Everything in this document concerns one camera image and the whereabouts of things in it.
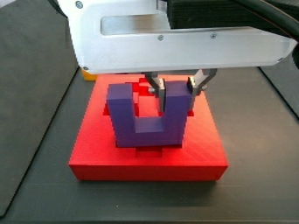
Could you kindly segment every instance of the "toy block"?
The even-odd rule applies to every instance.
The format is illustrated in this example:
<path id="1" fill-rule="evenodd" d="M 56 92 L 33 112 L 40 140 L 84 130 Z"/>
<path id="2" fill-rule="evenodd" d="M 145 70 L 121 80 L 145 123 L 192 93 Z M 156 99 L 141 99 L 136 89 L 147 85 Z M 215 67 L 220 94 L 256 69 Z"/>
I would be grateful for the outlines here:
<path id="1" fill-rule="evenodd" d="M 81 76 L 84 81 L 95 81 L 99 77 L 96 74 L 88 73 L 84 69 L 81 69 Z"/>
<path id="2" fill-rule="evenodd" d="M 170 82 L 186 80 L 186 76 L 162 77 Z M 69 158 L 69 168 L 76 178 L 131 181 L 218 180 L 227 170 L 228 161 L 204 93 L 196 98 L 194 115 L 187 117 L 182 145 L 128 148 L 116 146 L 111 117 L 104 110 L 109 84 L 127 82 L 133 83 L 128 88 L 132 88 L 133 92 L 139 91 L 140 80 L 136 77 L 129 75 L 97 77 Z M 180 87 L 176 87 L 174 92 L 170 91 L 170 95 L 176 96 L 182 93 L 180 91 Z M 140 98 L 139 101 L 144 102 L 139 103 L 139 107 L 152 105 L 145 103 L 154 100 L 152 95 L 144 92 Z M 145 125 L 141 126 L 147 127 L 145 131 L 149 132 L 152 127 L 147 125 L 155 123 L 155 120 L 144 120 L 144 122 Z"/>
<path id="3" fill-rule="evenodd" d="M 179 80 L 166 82 L 166 89 L 162 117 L 136 117 L 132 84 L 108 86 L 107 105 L 117 147 L 183 144 L 191 93 L 186 82 Z"/>

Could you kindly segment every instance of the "red platform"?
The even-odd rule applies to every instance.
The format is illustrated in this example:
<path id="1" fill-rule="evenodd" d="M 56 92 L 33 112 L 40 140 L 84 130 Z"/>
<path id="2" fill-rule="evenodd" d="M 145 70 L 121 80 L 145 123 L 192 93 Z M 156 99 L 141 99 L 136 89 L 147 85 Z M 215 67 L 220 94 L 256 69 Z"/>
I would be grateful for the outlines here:
<path id="1" fill-rule="evenodd" d="M 163 76 L 167 81 L 187 80 L 187 76 Z M 109 83 L 135 82 L 140 76 L 97 77 L 88 109 L 69 159 L 69 167 L 80 180 L 218 180 L 228 167 L 219 133 L 204 94 L 196 98 L 194 116 L 188 116 L 183 146 L 117 148 L 105 97 Z M 140 116 L 158 116 L 155 97 L 139 88 Z"/>

